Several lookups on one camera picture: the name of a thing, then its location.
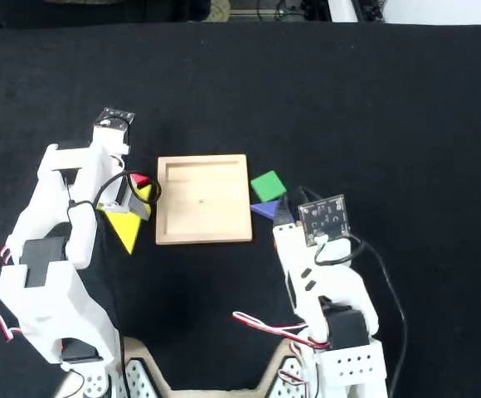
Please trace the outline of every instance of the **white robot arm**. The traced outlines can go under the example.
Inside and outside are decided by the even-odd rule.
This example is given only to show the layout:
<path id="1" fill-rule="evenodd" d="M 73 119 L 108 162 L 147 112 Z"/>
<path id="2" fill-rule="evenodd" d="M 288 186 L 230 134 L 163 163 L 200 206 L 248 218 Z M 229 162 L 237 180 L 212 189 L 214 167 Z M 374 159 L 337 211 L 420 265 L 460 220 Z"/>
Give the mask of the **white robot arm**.
<path id="1" fill-rule="evenodd" d="M 49 362 L 100 380 L 99 397 L 119 382 L 119 332 L 108 314 L 85 290 L 78 269 L 90 264 L 97 221 L 95 207 L 133 211 L 148 219 L 135 200 L 131 183 L 112 177 L 124 173 L 125 136 L 134 114 L 105 109 L 91 143 L 47 148 L 38 183 L 2 250 L 0 299 L 12 311 L 26 340 Z M 55 226 L 70 224 L 68 236 L 50 236 Z"/>
<path id="2" fill-rule="evenodd" d="M 274 218 L 275 247 L 294 313 L 305 321 L 299 326 L 306 328 L 294 336 L 283 331 L 296 327 L 268 327 L 242 313 L 234 317 L 300 342 L 292 343 L 291 349 L 304 368 L 302 382 L 309 396 L 387 398 L 382 344 L 373 338 L 379 328 L 377 312 L 362 278 L 350 268 L 366 246 L 359 241 L 352 251 L 343 196 L 316 198 L 299 206 L 299 218 L 301 223 L 294 219 L 284 194 Z"/>

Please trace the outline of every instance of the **wooden tray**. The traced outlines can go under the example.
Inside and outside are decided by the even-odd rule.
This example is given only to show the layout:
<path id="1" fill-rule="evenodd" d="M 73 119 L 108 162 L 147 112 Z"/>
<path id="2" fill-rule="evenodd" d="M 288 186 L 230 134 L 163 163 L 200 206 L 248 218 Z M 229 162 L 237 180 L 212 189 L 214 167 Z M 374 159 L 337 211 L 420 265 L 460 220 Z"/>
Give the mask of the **wooden tray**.
<path id="1" fill-rule="evenodd" d="M 251 240 L 245 155 L 159 158 L 158 181 L 157 244 Z"/>

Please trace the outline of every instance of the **cable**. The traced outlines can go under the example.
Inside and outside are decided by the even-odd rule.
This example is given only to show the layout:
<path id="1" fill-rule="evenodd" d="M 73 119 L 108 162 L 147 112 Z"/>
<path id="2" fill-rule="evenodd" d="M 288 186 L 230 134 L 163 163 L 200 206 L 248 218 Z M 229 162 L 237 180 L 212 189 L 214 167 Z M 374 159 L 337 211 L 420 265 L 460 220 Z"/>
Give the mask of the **cable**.
<path id="1" fill-rule="evenodd" d="M 320 392 L 320 369 L 318 367 L 318 363 L 316 363 L 316 394 L 314 394 L 314 398 L 318 398 L 319 392 Z"/>
<path id="2" fill-rule="evenodd" d="M 72 371 L 73 373 L 75 373 L 76 375 L 80 376 L 82 378 L 82 382 L 80 383 L 80 387 L 78 387 L 78 389 L 76 389 L 75 392 L 67 395 L 67 396 L 63 396 L 62 398 L 71 398 L 72 396 L 74 396 L 75 394 L 77 394 L 80 390 L 82 390 L 82 387 L 84 386 L 85 384 L 85 378 L 84 378 L 84 375 L 82 375 L 81 373 L 79 373 L 78 371 L 76 371 L 75 369 L 70 369 L 69 371 Z"/>
<path id="3" fill-rule="evenodd" d="M 132 174 L 141 174 L 142 176 L 145 176 L 146 178 L 148 178 L 150 180 L 150 184 L 151 185 L 154 185 L 156 187 L 156 192 L 155 192 L 155 195 L 152 197 L 152 199 L 148 199 L 148 200 L 145 200 L 143 199 L 139 194 L 138 192 L 135 190 L 134 188 L 134 185 L 132 183 L 131 180 L 129 180 L 129 187 L 130 187 L 130 190 L 132 191 L 132 193 L 136 196 L 136 198 L 143 202 L 143 203 L 146 203 L 148 205 L 153 205 L 156 201 L 158 201 L 159 197 L 161 196 L 161 193 L 162 193 L 162 189 L 161 189 L 161 185 L 159 185 L 159 182 L 155 181 L 152 177 L 150 177 L 148 174 L 146 173 L 143 173 L 143 172 L 135 172 L 135 171 L 128 171 L 128 170 L 123 170 L 122 172 L 118 172 L 117 174 L 115 174 L 113 177 L 109 178 L 108 181 L 106 181 L 104 184 L 102 184 L 99 188 L 99 190 L 97 191 L 97 195 L 95 196 L 95 199 L 93 200 L 92 204 L 93 204 L 93 207 L 96 209 L 97 206 L 99 205 L 99 201 L 100 201 L 100 197 L 102 195 L 102 193 L 106 190 L 107 187 L 109 187 L 114 181 L 116 181 L 117 179 L 121 178 L 121 177 L 124 177 L 124 176 L 127 176 L 127 178 L 129 179 L 130 176 Z"/>
<path id="4" fill-rule="evenodd" d="M 386 269 L 386 264 L 384 260 L 382 259 L 379 252 L 372 245 L 367 243 L 365 240 L 362 240 L 362 242 L 365 248 L 368 249 L 370 253 L 372 253 L 375 256 L 375 258 L 377 259 L 377 262 L 381 266 L 382 273 L 384 274 L 384 279 L 386 280 L 388 289 L 390 290 L 391 296 L 393 297 L 393 301 L 395 302 L 397 306 L 397 310 L 399 311 L 399 315 L 401 317 L 401 323 L 402 323 L 401 353 L 399 354 L 399 359 L 397 360 L 396 368 L 393 372 L 393 376 L 391 377 L 390 388 L 389 388 L 389 396 L 390 398 L 393 398 L 396 393 L 399 376 L 401 375 L 401 369 L 403 367 L 403 363 L 405 362 L 406 348 L 408 346 L 408 323 L 406 321 L 405 311 L 403 309 L 401 301 L 399 300 L 399 296 L 397 296 L 397 292 L 393 287 L 393 283 L 391 282 L 390 275 L 388 274 L 388 270 Z"/>
<path id="5" fill-rule="evenodd" d="M 257 17 L 259 18 L 260 21 L 263 20 L 263 16 L 260 15 L 260 0 L 257 0 Z"/>
<path id="6" fill-rule="evenodd" d="M 297 15 L 297 16 L 305 18 L 304 14 L 302 14 L 301 12 L 294 12 L 294 9 L 291 8 L 291 7 L 286 7 L 286 9 L 288 11 L 292 11 L 292 12 L 283 12 L 282 13 L 281 12 L 281 6 L 283 6 L 285 4 L 285 2 L 286 2 L 286 0 L 279 0 L 277 2 L 277 4 L 275 5 L 275 12 L 274 12 L 274 20 L 275 21 L 281 22 L 281 21 L 283 21 L 283 18 L 292 16 L 292 15 Z"/>
<path id="7" fill-rule="evenodd" d="M 263 332 L 275 334 L 277 336 L 281 337 L 286 337 L 290 340 L 293 340 L 295 342 L 299 342 L 300 344 L 304 344 L 306 346 L 309 346 L 311 348 L 319 349 L 319 350 L 326 350 L 329 349 L 330 343 L 329 342 L 315 342 L 311 340 L 305 340 L 301 337 L 296 336 L 295 334 L 288 332 L 288 330 L 291 329 L 296 329 L 296 328 L 305 328 L 307 326 L 306 323 L 301 323 L 299 325 L 294 325 L 294 326 L 283 326 L 283 327 L 278 327 L 278 326 L 270 326 L 261 321 L 260 319 L 257 319 L 255 317 L 252 317 L 251 315 L 248 315 L 247 313 L 242 313 L 240 311 L 234 311 L 232 314 L 233 318 L 236 319 L 237 321 L 240 321 L 254 329 L 262 330 Z"/>
<path id="8" fill-rule="evenodd" d="M 316 265 L 322 265 L 322 266 L 325 266 L 325 265 L 338 265 L 338 264 L 343 264 L 343 263 L 347 263 L 348 261 L 351 261 L 353 260 L 355 257 L 357 257 L 358 255 L 360 255 L 362 253 L 362 251 L 364 250 L 364 248 L 366 247 L 366 244 L 358 237 L 356 237 L 355 235 L 352 235 L 352 234 L 349 234 L 348 236 L 344 236 L 343 239 L 347 239 L 349 240 L 350 242 L 357 242 L 358 244 L 358 247 L 353 250 L 351 252 L 351 254 L 349 255 L 346 255 L 340 259 L 337 259 L 337 260 L 325 260 L 325 261 L 318 261 L 318 256 L 319 254 L 322 252 L 323 248 L 325 247 L 325 245 L 327 244 L 327 242 L 324 242 L 322 243 L 321 245 L 318 246 L 318 249 L 316 250 L 316 254 L 314 255 L 314 263 Z"/>
<path id="9" fill-rule="evenodd" d="M 408 346 L 408 323 L 406 321 L 405 311 L 402 307 L 401 301 L 399 300 L 399 296 L 395 288 L 393 287 L 393 283 L 391 282 L 390 275 L 388 274 L 388 270 L 386 268 L 386 264 L 382 259 L 379 252 L 369 243 L 367 243 L 364 239 L 360 239 L 355 235 L 349 234 L 346 236 L 346 239 L 354 240 L 358 243 L 358 247 L 352 251 L 350 255 L 346 255 L 338 260 L 329 260 L 329 261 L 317 261 L 318 255 L 325 247 L 325 243 L 321 244 L 318 249 L 316 250 L 316 254 L 314 255 L 314 263 L 316 265 L 338 265 L 343 264 L 347 261 L 350 261 L 360 255 L 365 249 L 369 250 L 370 253 L 376 258 L 377 263 L 381 266 L 382 274 L 384 275 L 384 279 L 386 284 L 388 285 L 388 289 L 390 290 L 391 296 L 393 297 L 393 301 L 397 307 L 397 311 L 399 312 L 399 316 L 401 317 L 401 325 L 402 325 L 402 338 L 401 338 L 401 353 L 399 355 L 399 359 L 396 364 L 396 368 L 393 372 L 393 376 L 391 378 L 390 388 L 389 388 L 389 396 L 393 398 L 395 396 L 395 391 L 397 387 L 397 382 L 399 381 L 399 376 L 401 374 L 401 369 L 403 367 L 403 363 L 405 362 L 406 357 L 406 349 Z"/>
<path id="10" fill-rule="evenodd" d="M 1 316 L 1 314 L 0 314 L 0 328 L 1 328 L 2 334 L 5 337 L 6 342 L 10 342 L 14 338 L 14 333 L 22 334 L 22 330 L 20 328 L 9 328 L 4 318 Z"/>

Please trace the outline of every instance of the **yellow triangle block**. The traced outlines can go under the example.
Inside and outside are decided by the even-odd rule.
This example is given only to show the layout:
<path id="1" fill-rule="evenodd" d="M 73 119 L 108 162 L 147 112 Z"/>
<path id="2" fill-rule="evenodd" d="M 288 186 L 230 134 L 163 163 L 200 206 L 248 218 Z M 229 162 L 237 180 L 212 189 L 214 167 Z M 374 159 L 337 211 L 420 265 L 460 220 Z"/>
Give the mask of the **yellow triangle block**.
<path id="1" fill-rule="evenodd" d="M 150 195 L 151 185 L 147 185 L 141 189 L 137 189 L 138 194 L 147 199 Z M 147 212 L 150 214 L 150 206 L 147 207 Z M 138 239 L 139 227 L 141 225 L 141 219 L 134 213 L 112 213 L 106 212 L 109 223 L 113 226 L 115 232 L 123 242 L 124 248 L 129 254 L 134 251 L 135 241 Z"/>

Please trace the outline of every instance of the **green cube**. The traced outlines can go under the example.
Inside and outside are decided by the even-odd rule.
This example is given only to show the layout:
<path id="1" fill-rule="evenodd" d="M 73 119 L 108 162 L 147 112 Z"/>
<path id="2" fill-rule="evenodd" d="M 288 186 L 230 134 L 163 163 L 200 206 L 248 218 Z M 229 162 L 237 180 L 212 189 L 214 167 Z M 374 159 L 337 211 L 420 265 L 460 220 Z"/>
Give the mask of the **green cube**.
<path id="1" fill-rule="evenodd" d="M 272 201 L 287 192 L 287 188 L 284 187 L 274 170 L 254 178 L 250 181 L 250 185 L 260 201 Z"/>

